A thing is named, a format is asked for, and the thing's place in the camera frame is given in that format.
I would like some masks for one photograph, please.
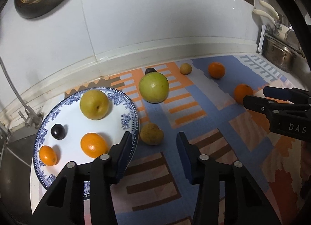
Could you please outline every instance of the tangerine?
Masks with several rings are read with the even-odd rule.
[[[254,95],[254,91],[249,85],[241,83],[241,84],[237,85],[237,87],[235,87],[234,99],[236,102],[243,105],[243,98],[246,95],[250,95],[250,96]]]
[[[42,146],[39,150],[41,161],[47,166],[53,166],[57,163],[57,155],[49,146]]]
[[[223,66],[220,62],[212,62],[208,66],[208,72],[211,77],[215,79],[220,79],[225,75],[226,69],[225,66]]]
[[[97,158],[108,152],[107,142],[96,133],[85,134],[81,139],[80,145],[83,152],[91,158]]]

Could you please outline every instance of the pot handle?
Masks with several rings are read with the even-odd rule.
[[[285,53],[285,57],[286,57],[286,55],[287,55],[287,52],[286,52],[286,51],[284,51],[283,49],[277,47],[277,46],[274,45],[274,44],[273,44],[272,46],[275,47],[275,48],[278,49],[278,50],[281,50],[283,53]]]
[[[259,0],[259,3],[260,3],[263,7],[266,7],[267,9],[269,9],[269,10],[272,12],[273,17],[275,17],[277,20],[280,20],[279,14],[277,13],[277,11],[276,11],[270,4],[268,4],[267,2],[262,1],[262,0]]]
[[[263,17],[268,18],[272,22],[272,24],[274,26],[276,26],[274,19],[268,13],[266,13],[265,11],[254,9],[253,13],[257,14],[259,16],[263,16]]]

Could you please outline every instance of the faucet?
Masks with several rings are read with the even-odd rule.
[[[25,107],[25,112],[27,114],[27,118],[25,118],[25,116],[23,115],[23,113],[21,111],[18,111],[18,114],[24,119],[25,121],[25,126],[26,127],[31,127],[32,125],[35,126],[35,128],[38,128],[43,120],[43,114],[36,114],[36,112],[26,104],[26,102],[21,98],[21,96],[19,95],[19,93],[17,92],[14,84],[12,83],[11,78],[9,77],[9,74],[7,73],[7,70],[4,66],[4,63],[0,57],[0,65],[1,68],[3,70],[3,73],[5,75],[5,77],[7,78],[7,81],[9,82],[13,92],[15,93],[16,97],[18,98],[18,100],[21,102],[21,104],[23,105],[23,107]]]
[[[10,134],[10,130],[8,130],[0,121],[0,138],[2,136],[5,140],[8,140]]]

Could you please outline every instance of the white plate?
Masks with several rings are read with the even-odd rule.
[[[80,110],[82,94],[92,89],[101,90],[110,100],[110,110],[101,120],[90,120]],[[57,123],[62,124],[66,130],[66,136],[62,140],[57,140],[51,135],[51,128]],[[130,131],[133,137],[129,163],[136,149],[139,135],[138,113],[131,99],[125,93],[108,87],[90,88],[69,96],[46,116],[37,133],[33,159],[39,181],[47,189],[69,161],[85,164],[94,160],[87,156],[80,147],[81,138],[85,134],[98,133],[111,147],[120,143],[125,131]],[[46,166],[40,160],[39,150],[43,145],[52,147],[56,152],[58,157],[56,165]],[[84,182],[85,199],[89,198],[89,186],[89,182]]]

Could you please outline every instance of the sink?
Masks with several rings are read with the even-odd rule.
[[[4,147],[0,164],[0,196],[11,216],[27,224],[32,215],[30,204],[30,170],[35,128],[22,127],[13,132]],[[0,152],[4,141],[0,140]]]

